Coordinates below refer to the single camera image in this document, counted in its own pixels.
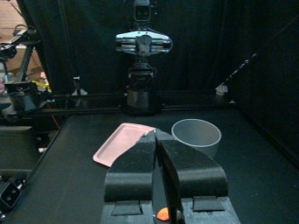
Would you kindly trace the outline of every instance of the cup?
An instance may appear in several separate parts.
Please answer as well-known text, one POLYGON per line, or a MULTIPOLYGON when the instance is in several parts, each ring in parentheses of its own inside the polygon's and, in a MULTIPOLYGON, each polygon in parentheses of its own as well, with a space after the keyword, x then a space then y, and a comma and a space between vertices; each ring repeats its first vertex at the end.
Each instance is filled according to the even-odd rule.
POLYGON ((173 126, 173 137, 211 158, 215 157, 222 134, 213 123, 199 119, 181 120, 173 126))

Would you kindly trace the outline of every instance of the black backdrop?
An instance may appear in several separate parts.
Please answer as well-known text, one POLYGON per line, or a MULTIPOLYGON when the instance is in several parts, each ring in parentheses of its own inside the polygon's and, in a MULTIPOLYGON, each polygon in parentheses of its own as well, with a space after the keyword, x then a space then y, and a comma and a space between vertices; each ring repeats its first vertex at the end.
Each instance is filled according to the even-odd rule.
MULTIPOLYGON (((134 0, 18 2, 42 35, 38 51, 54 92, 73 93, 74 76, 91 94, 121 91, 134 58, 117 52, 115 36, 129 32, 134 0)), ((153 2, 151 26, 174 42, 167 55, 149 59, 157 89, 213 90, 258 53, 229 81, 230 94, 299 161, 299 1, 153 2)))

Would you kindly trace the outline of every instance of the orange part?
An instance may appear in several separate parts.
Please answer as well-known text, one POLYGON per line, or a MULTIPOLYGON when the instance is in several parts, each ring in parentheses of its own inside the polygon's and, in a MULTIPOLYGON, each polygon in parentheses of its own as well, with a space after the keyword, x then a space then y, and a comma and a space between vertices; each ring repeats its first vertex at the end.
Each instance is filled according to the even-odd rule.
POLYGON ((157 215, 157 219, 159 219, 161 221, 169 221, 170 220, 170 214, 169 214, 169 207, 165 207, 158 215, 157 215))

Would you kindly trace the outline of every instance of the table surface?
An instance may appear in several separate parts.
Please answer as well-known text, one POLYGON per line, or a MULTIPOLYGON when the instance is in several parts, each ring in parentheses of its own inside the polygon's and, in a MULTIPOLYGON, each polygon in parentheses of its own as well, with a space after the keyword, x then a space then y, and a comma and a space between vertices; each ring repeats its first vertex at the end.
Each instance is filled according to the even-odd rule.
POLYGON ((42 158, 6 223, 101 223, 107 167, 93 160, 122 123, 171 133, 186 118, 222 131, 217 162, 229 178, 229 197, 243 224, 299 223, 299 171, 235 109, 74 115, 42 158))

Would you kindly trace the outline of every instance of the camera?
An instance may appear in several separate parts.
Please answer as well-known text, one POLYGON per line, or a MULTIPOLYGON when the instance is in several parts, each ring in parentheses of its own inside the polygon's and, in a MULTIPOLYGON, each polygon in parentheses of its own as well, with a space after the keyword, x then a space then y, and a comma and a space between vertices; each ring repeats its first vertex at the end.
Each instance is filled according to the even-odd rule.
POLYGON ((135 21, 149 22, 151 19, 150 0, 135 0, 135 21))

